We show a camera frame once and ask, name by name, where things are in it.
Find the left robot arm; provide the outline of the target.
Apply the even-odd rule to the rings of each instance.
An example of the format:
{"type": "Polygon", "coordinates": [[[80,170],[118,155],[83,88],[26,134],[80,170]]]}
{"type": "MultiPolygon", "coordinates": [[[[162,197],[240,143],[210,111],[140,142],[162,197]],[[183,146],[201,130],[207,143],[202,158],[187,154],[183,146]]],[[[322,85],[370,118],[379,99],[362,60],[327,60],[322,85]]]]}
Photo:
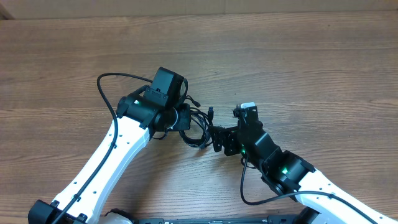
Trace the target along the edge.
{"type": "Polygon", "coordinates": [[[134,223],[124,211],[113,209],[105,216],[101,212],[130,162],[155,132],[189,128],[187,90],[186,78],[160,67],[153,80],[122,97],[117,108],[110,109],[111,126],[82,170],[51,203],[36,201],[28,222],[134,223]]]}

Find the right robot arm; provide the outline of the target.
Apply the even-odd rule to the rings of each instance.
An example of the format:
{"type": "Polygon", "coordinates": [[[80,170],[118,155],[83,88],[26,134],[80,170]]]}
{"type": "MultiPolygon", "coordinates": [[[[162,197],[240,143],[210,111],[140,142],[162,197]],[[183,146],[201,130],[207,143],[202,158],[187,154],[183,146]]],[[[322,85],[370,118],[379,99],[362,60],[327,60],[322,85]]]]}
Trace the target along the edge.
{"type": "Polygon", "coordinates": [[[291,198],[305,206],[296,223],[394,223],[395,221],[341,190],[311,163],[282,151],[264,131],[254,103],[234,109],[238,124],[210,127],[215,151],[242,154],[261,173],[276,199],[291,198]]]}

